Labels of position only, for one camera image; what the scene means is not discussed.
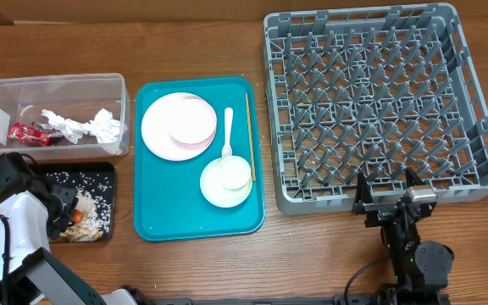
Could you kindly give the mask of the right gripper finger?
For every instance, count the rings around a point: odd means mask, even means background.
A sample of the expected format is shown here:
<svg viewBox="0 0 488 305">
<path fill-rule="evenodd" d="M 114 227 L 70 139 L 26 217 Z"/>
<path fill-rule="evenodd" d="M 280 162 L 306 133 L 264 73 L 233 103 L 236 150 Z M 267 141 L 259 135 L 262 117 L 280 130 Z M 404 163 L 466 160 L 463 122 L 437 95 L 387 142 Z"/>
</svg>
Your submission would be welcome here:
<svg viewBox="0 0 488 305">
<path fill-rule="evenodd" d="M 357 191 L 355 194 L 355 203 L 373 203 L 373 197 L 370 193 L 369 185 L 366 176 L 363 172 L 358 173 L 358 183 L 357 183 Z"/>
<path fill-rule="evenodd" d="M 406 177 L 407 187 L 424 185 L 424 182 L 419 178 L 416 172 L 410 167 L 405 168 L 405 177 Z"/>
</svg>

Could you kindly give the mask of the small white cup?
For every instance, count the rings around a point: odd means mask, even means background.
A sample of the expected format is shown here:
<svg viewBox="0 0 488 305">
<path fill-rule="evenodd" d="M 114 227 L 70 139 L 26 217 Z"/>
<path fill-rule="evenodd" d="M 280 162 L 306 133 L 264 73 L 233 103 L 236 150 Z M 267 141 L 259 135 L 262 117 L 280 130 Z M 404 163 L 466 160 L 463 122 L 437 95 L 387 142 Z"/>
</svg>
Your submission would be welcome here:
<svg viewBox="0 0 488 305">
<path fill-rule="evenodd" d="M 239 156 L 222 158 L 218 174 L 222 186 L 229 190 L 241 189 L 252 178 L 251 165 Z"/>
</svg>

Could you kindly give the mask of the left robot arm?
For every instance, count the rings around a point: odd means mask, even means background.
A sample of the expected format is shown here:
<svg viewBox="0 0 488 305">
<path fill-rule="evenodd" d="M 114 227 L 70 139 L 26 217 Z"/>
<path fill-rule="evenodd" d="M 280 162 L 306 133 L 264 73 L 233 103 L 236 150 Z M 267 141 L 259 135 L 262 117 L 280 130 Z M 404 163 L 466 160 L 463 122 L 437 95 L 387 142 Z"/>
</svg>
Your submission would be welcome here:
<svg viewBox="0 0 488 305">
<path fill-rule="evenodd" d="M 50 252 L 49 241 L 74 224 L 74 189 L 51 185 L 33 170 L 33 157 L 0 155 L 0 304 L 148 304 L 122 286 L 99 294 Z"/>
</svg>

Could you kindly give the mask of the orange carrot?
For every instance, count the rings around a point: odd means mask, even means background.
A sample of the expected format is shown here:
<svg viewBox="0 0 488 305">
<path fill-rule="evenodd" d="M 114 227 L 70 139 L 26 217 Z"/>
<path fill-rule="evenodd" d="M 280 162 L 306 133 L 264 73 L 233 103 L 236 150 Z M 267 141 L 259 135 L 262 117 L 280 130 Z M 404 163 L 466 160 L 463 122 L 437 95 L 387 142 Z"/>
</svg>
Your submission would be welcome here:
<svg viewBox="0 0 488 305">
<path fill-rule="evenodd" d="M 75 209 L 72 213 L 72 219 L 74 223 L 77 225 L 83 221 L 84 214 L 80 210 Z"/>
</svg>

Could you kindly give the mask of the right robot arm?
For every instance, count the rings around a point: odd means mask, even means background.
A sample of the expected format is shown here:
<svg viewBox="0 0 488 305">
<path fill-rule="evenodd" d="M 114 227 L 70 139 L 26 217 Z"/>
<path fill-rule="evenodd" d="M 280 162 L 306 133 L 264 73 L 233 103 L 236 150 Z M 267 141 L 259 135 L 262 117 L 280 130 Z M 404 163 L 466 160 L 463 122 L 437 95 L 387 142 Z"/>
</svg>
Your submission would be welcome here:
<svg viewBox="0 0 488 305">
<path fill-rule="evenodd" d="M 421 241 L 417 223 L 431 216 L 437 204 L 433 188 L 410 168 L 405 169 L 406 193 L 392 203 L 376 203 L 369 190 L 367 177 L 358 174 L 357 192 L 352 213 L 366 216 L 367 228 L 379 227 L 382 243 L 389 256 L 362 267 L 347 282 L 343 300 L 358 299 L 365 304 L 448 304 L 449 296 L 441 294 L 448 286 L 455 254 L 436 241 Z M 393 267 L 395 282 L 382 284 L 370 295 L 349 295 L 351 284 L 363 272 L 386 261 Z"/>
</svg>

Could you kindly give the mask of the small white food bowl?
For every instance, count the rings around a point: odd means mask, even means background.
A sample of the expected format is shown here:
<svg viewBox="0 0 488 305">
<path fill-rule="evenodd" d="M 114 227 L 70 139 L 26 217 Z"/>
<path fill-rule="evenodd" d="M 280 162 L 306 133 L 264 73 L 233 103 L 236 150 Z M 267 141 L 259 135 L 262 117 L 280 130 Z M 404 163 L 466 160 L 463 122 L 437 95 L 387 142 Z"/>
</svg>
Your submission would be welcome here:
<svg viewBox="0 0 488 305">
<path fill-rule="evenodd" d="M 217 116 L 214 109 L 202 99 L 187 98 L 172 103 L 174 112 L 170 135 L 184 144 L 206 141 L 216 130 Z"/>
</svg>

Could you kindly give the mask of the white tissue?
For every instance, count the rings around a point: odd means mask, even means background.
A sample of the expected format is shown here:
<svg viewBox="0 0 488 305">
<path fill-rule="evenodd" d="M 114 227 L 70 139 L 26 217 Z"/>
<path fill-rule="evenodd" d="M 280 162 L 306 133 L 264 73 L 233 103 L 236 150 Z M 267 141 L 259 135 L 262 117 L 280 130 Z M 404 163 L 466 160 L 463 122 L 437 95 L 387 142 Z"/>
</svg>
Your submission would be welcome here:
<svg viewBox="0 0 488 305">
<path fill-rule="evenodd" d="M 43 129 L 57 130 L 72 144 L 77 144 L 83 136 L 94 136 L 98 144 L 104 145 L 103 149 L 107 153 L 120 155 L 123 152 L 119 147 L 119 136 L 120 129 L 125 126 L 114 119 L 113 114 L 105 108 L 99 110 L 94 119 L 85 123 L 66 119 L 47 109 L 42 110 L 42 116 L 48 120 L 46 124 L 40 124 Z"/>
</svg>

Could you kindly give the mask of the red snack wrapper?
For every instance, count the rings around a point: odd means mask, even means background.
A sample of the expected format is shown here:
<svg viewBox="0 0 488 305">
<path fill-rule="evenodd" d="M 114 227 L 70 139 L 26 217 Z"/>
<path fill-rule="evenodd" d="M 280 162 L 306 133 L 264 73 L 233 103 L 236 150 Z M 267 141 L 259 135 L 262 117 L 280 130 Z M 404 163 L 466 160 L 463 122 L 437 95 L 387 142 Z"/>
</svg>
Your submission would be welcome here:
<svg viewBox="0 0 488 305">
<path fill-rule="evenodd" d="M 15 123 L 8 131 L 8 138 L 30 146 L 49 147 L 62 141 L 64 136 L 58 131 L 38 130 L 32 125 Z"/>
</svg>

